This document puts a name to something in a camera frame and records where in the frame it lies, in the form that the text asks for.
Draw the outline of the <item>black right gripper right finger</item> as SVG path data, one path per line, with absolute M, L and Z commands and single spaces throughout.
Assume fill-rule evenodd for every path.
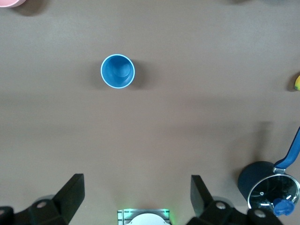
M 280 225 L 282 222 L 271 212 L 249 209 L 243 214 L 228 203 L 215 201 L 199 175 L 191 176 L 190 200 L 195 217 L 189 225 Z

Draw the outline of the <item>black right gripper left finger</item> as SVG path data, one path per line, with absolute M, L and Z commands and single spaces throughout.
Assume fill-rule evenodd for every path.
M 2 225 L 68 225 L 84 200 L 84 175 L 74 174 L 56 195 L 39 198 L 18 213 L 1 206 Z

